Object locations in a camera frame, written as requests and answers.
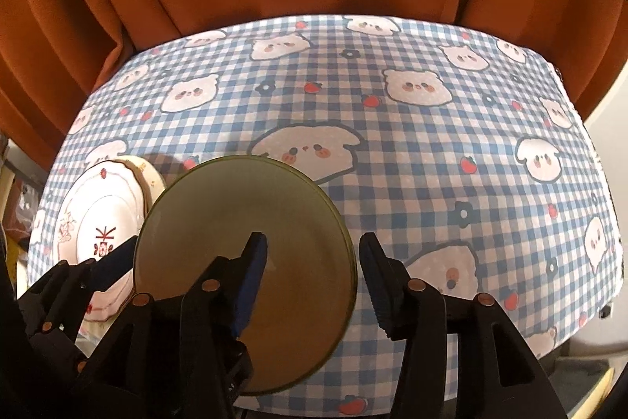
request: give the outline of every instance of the checkered tablecloth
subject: checkered tablecloth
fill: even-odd
[[[357,249],[444,293],[493,294],[542,355],[619,290],[608,186],[554,67],[477,31],[401,18],[251,22],[142,52],[94,92],[52,168],[29,282],[51,265],[65,194],[87,166],[143,156],[167,183],[227,154],[267,154],[312,177]],[[363,278],[347,333],[313,376],[238,403],[336,417],[390,410],[403,355]],[[447,396],[456,393],[448,346]]]

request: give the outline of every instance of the black flower print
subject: black flower print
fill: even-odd
[[[547,274],[548,279],[553,279],[556,274],[558,274],[558,260],[556,259],[556,256],[547,260],[545,273]]]
[[[467,201],[456,201],[453,212],[447,213],[447,220],[449,225],[457,225],[464,229],[469,224],[480,221],[480,212]]]
[[[360,51],[357,51],[355,49],[344,49],[341,53],[340,56],[344,57],[345,59],[357,59],[358,57],[361,57]]]
[[[255,90],[262,97],[270,97],[274,93],[276,88],[277,87],[275,86],[274,79],[264,79],[262,82],[259,83]]]
[[[486,105],[487,107],[493,107],[497,103],[497,101],[495,100],[495,97],[491,93],[483,93],[482,101],[484,102],[484,105]]]

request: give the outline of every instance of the copper screw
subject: copper screw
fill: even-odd
[[[491,307],[495,303],[495,299],[493,298],[493,296],[489,295],[488,293],[478,294],[477,301],[486,307]]]
[[[218,291],[221,287],[221,282],[216,279],[208,279],[203,281],[200,287],[203,291]]]
[[[426,288],[425,281],[420,279],[410,279],[407,282],[408,289],[412,291],[423,291]]]
[[[133,297],[133,305],[137,307],[142,307],[148,304],[151,300],[151,297],[147,293],[138,293]]]

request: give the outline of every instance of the wall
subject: wall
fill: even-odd
[[[623,234],[624,258],[628,249],[628,144],[620,144],[628,130],[628,63],[617,81],[585,122],[600,155]],[[611,318],[589,321],[571,338],[574,355],[628,349],[628,284],[613,301]]]

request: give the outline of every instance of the green plate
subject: green plate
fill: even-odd
[[[216,256],[236,258],[250,233],[268,262],[243,341],[254,375],[245,394],[278,392],[331,356],[356,302],[356,256],[340,213],[284,163],[228,156],[203,163],[157,199],[137,241],[137,292],[185,293]]]

